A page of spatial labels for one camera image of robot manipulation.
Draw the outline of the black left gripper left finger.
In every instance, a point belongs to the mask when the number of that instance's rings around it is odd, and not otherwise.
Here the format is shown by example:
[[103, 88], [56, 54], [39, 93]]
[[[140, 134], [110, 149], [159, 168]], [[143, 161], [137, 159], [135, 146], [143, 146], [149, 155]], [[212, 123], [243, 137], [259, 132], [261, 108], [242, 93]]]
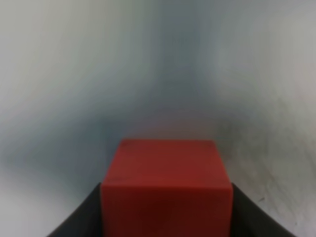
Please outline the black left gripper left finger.
[[101, 184], [48, 237], [102, 237]]

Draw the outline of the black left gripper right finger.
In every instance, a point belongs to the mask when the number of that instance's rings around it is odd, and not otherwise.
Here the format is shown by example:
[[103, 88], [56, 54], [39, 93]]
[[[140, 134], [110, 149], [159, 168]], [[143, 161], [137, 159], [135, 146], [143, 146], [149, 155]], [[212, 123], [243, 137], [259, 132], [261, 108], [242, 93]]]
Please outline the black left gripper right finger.
[[294, 237], [260, 207], [258, 207], [235, 184], [233, 186], [233, 209], [230, 226], [232, 237]]

